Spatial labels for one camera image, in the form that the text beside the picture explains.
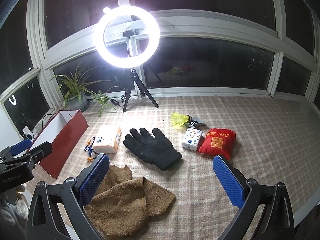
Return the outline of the white power strip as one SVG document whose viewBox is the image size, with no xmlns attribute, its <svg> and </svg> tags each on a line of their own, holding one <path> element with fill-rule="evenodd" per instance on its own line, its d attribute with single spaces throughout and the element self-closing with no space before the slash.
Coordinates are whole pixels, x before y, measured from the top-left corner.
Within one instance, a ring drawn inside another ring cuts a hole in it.
<svg viewBox="0 0 320 240">
<path fill-rule="evenodd" d="M 30 139 L 30 140 L 33 140 L 34 139 L 34 134 L 33 132 L 28 128 L 28 126 L 25 126 L 23 129 L 22 129 L 24 135 Z"/>
</svg>

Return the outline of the plaid beige table cloth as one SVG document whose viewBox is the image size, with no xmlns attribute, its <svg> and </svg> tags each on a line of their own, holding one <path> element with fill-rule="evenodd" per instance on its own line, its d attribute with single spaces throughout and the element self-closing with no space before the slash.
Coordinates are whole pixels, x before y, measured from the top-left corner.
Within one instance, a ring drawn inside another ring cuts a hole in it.
<svg viewBox="0 0 320 240">
<path fill-rule="evenodd" d="M 86 141 L 100 126 L 119 127 L 123 134 L 131 128 L 148 131 L 159 128 L 182 154 L 170 171 L 137 159 L 124 145 L 110 157 L 113 165 L 128 166 L 135 177 L 145 177 L 176 195 L 167 215 L 151 221 L 136 239 L 217 239 L 236 214 L 206 155 L 182 147 L 183 131 L 174 129 L 172 113 L 189 114 L 208 128 L 226 128 L 236 133 L 232 165 L 258 183 L 283 182 L 288 190 L 295 223 L 300 223 L 319 202 L 319 117 L 305 102 L 261 97 L 170 97 L 157 99 L 158 107 L 147 99 L 133 99 L 127 111 L 106 109 L 91 103 L 84 117 L 88 129 L 67 159 L 57 179 L 41 167 L 27 189 L 33 192 L 38 181 L 61 183 L 77 176 L 88 165 Z"/>
</svg>

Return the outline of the orange white tissue pack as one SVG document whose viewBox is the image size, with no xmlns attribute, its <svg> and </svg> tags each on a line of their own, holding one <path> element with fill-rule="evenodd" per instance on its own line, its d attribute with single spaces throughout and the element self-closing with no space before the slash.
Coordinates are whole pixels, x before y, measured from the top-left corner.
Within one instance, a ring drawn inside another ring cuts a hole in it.
<svg viewBox="0 0 320 240">
<path fill-rule="evenodd" d="M 100 126 L 93 143 L 93 149 L 98 153 L 115 154 L 121 137 L 119 126 Z"/>
</svg>

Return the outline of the small spider plant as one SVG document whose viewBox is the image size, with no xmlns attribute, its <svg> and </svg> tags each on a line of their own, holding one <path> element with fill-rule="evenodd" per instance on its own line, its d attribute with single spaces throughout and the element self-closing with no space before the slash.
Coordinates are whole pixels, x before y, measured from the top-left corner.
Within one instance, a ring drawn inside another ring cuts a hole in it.
<svg viewBox="0 0 320 240">
<path fill-rule="evenodd" d="M 110 103 L 111 98 L 108 96 L 108 92 L 113 88 L 119 88 L 119 86 L 112 86 L 107 90 L 106 93 L 103 93 L 100 89 L 97 92 L 91 89 L 89 90 L 89 94 L 91 94 L 92 99 L 100 104 L 99 118 L 101 118 L 105 107 L 111 108 L 114 111 L 117 111 L 116 108 Z"/>
</svg>

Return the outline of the white patterned tissue pack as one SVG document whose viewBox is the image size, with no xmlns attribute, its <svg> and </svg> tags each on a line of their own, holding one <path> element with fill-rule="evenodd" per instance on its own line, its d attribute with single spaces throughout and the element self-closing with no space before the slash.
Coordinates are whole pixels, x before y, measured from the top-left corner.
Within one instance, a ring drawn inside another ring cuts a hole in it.
<svg viewBox="0 0 320 240">
<path fill-rule="evenodd" d="M 182 139 L 182 147 L 192 151 L 197 151 L 200 140 L 202 138 L 202 131 L 195 128 L 187 128 Z"/>
</svg>

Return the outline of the blue corded orange earplugs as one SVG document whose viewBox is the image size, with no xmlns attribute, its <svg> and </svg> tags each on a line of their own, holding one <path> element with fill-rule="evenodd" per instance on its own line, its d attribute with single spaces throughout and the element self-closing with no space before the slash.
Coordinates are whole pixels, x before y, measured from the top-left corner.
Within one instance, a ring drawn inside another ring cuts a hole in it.
<svg viewBox="0 0 320 240">
<path fill-rule="evenodd" d="M 95 142 L 95 137 L 92 137 L 92 139 L 88 139 L 86 142 L 86 146 L 84 151 L 88 153 L 89 157 L 87 158 L 87 161 L 92 162 L 97 157 L 97 153 L 93 148 L 93 143 Z"/>
</svg>

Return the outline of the grey logo fabric pouch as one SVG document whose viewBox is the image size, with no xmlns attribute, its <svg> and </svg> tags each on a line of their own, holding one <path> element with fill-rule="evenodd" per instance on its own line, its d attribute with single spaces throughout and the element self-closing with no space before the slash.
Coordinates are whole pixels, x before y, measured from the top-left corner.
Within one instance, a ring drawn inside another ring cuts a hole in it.
<svg viewBox="0 0 320 240">
<path fill-rule="evenodd" d="M 194 129 L 197 129 L 197 128 L 202 127 L 204 125 L 205 125 L 205 123 L 202 120 L 200 120 L 199 118 L 196 118 L 196 117 L 192 118 L 188 122 L 188 127 L 189 128 L 194 128 Z"/>
</svg>

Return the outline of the black knit glove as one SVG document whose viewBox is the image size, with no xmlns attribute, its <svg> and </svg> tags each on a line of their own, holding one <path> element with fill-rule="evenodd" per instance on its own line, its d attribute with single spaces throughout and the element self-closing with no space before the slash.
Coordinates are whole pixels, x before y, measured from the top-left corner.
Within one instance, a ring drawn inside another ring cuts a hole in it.
<svg viewBox="0 0 320 240">
<path fill-rule="evenodd" d="M 182 158 L 158 128 L 152 130 L 152 135 L 145 128 L 140 128 L 139 132 L 134 128 L 130 129 L 130 133 L 125 135 L 124 146 L 140 160 L 155 165 L 162 171 L 170 169 Z"/>
</svg>

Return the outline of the black tripod stand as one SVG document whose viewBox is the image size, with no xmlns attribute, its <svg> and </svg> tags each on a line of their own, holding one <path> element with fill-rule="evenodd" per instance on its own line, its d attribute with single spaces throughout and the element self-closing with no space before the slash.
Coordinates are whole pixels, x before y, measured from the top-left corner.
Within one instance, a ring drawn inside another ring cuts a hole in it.
<svg viewBox="0 0 320 240">
<path fill-rule="evenodd" d="M 130 70 L 130 77 L 131 77 L 131 81 L 130 81 L 129 85 L 124 90 L 124 92 L 125 92 L 125 94 L 124 94 L 125 100 L 124 100 L 124 105 L 123 105 L 123 113 L 126 112 L 127 105 L 128 105 L 128 102 L 129 102 L 129 98 L 131 97 L 131 92 L 132 92 L 132 90 L 133 90 L 135 85 L 138 87 L 138 90 L 140 91 L 140 93 L 143 96 L 147 96 L 149 98 L 149 100 L 153 103 L 153 105 L 155 107 L 159 108 L 158 103 L 153 98 L 153 96 L 150 94 L 150 92 L 148 91 L 148 89 L 146 88 L 144 83 L 142 83 L 142 81 L 139 78 L 135 68 L 132 68 Z"/>
</svg>

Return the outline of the red cardboard box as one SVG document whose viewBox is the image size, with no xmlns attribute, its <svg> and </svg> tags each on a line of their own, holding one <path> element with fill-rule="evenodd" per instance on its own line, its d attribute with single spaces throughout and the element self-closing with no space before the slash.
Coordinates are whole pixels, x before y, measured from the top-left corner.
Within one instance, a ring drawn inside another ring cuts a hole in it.
<svg viewBox="0 0 320 240">
<path fill-rule="evenodd" d="M 33 142 L 31 149 L 43 142 L 52 145 L 52 153 L 40 161 L 40 166 L 57 179 L 72 150 L 88 128 L 88 123 L 80 110 L 59 111 Z"/>
</svg>

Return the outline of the black phone holder clamp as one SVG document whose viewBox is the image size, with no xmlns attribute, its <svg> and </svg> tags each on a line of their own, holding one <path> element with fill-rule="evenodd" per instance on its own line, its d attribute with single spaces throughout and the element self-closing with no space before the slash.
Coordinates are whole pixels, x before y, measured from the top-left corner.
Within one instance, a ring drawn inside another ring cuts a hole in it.
<svg viewBox="0 0 320 240">
<path fill-rule="evenodd" d="M 131 57 L 131 52 L 130 52 L 130 37 L 131 36 L 136 36 L 140 34 L 139 29 L 133 29 L 133 30 L 127 30 L 123 32 L 123 37 L 126 38 L 126 47 L 127 47 L 127 58 L 129 59 Z"/>
</svg>

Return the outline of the yellow plastic shuttlecock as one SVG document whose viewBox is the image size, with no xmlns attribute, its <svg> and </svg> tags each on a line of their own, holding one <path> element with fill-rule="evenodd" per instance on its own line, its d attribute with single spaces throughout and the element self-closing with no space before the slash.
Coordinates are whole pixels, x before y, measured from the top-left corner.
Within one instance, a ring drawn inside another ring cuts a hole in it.
<svg viewBox="0 0 320 240">
<path fill-rule="evenodd" d="M 180 127 L 184 126 L 190 121 L 191 121 L 190 115 L 184 115 L 179 113 L 172 113 L 171 115 L 171 124 L 174 129 L 179 129 Z"/>
</svg>

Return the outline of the red fabric pouch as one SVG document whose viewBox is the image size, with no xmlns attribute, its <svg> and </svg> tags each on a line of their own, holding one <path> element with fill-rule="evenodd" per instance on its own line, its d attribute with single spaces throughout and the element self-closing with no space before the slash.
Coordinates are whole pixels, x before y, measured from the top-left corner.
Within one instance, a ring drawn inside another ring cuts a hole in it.
<svg viewBox="0 0 320 240">
<path fill-rule="evenodd" d="M 230 129 L 212 128 L 200 146 L 198 152 L 207 155 L 223 155 L 231 159 L 231 152 L 236 141 L 236 133 Z"/>
</svg>

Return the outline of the brown fuzzy towel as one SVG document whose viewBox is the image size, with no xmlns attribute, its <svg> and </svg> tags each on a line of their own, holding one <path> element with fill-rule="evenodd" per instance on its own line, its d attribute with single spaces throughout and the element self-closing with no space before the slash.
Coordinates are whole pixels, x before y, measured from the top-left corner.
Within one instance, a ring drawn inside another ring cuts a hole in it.
<svg viewBox="0 0 320 240">
<path fill-rule="evenodd" d="M 128 166 L 111 165 L 85 211 L 106 237 L 127 237 L 167 212 L 175 198 L 145 177 L 133 178 Z"/>
</svg>

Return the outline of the large potted spider plant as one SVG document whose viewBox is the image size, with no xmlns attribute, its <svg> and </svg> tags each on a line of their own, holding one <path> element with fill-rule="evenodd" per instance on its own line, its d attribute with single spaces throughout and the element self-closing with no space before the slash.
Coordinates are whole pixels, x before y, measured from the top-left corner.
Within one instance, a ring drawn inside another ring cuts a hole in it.
<svg viewBox="0 0 320 240">
<path fill-rule="evenodd" d="M 62 103 L 65 110 L 86 111 L 90 105 L 86 93 L 93 95 L 94 92 L 89 88 L 101 82 L 111 82 L 111 80 L 97 79 L 89 81 L 92 73 L 97 67 L 84 69 L 79 63 L 74 72 L 70 74 L 57 74 L 51 80 L 55 79 L 58 83 L 57 91 L 62 92 Z"/>
</svg>

